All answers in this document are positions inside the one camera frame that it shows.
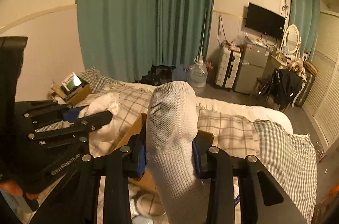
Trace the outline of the person's left hand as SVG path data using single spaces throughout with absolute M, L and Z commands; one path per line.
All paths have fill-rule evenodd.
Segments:
M 23 190 L 17 185 L 17 183 L 13 180 L 8 180 L 6 182 L 0 183 L 0 188 L 3 189 L 5 192 L 9 193 L 13 196 L 23 196 Z M 26 193 L 26 196 L 30 200 L 37 199 L 40 193 Z

